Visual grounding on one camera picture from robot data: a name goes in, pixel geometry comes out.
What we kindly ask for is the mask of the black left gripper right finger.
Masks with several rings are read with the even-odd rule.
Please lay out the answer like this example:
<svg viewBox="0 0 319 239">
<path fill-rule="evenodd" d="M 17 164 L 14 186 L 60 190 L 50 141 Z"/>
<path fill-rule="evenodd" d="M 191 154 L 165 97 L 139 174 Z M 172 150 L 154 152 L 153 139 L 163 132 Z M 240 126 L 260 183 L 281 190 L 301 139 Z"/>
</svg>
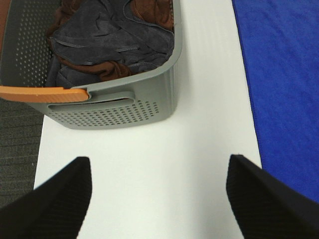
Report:
<svg viewBox="0 0 319 239">
<path fill-rule="evenodd" d="M 226 193 L 246 239 L 317 239 L 319 205 L 243 155 L 231 155 Z"/>
</svg>

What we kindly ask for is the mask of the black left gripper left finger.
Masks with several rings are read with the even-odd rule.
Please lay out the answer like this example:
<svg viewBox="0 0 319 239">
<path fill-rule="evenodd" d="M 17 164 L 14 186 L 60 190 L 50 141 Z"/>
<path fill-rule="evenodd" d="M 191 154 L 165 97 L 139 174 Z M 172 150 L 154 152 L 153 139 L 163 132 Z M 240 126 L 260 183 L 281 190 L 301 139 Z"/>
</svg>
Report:
<svg viewBox="0 0 319 239">
<path fill-rule="evenodd" d="M 42 185 L 0 210 L 2 239 L 75 239 L 92 195 L 88 157 L 77 157 Z"/>
</svg>

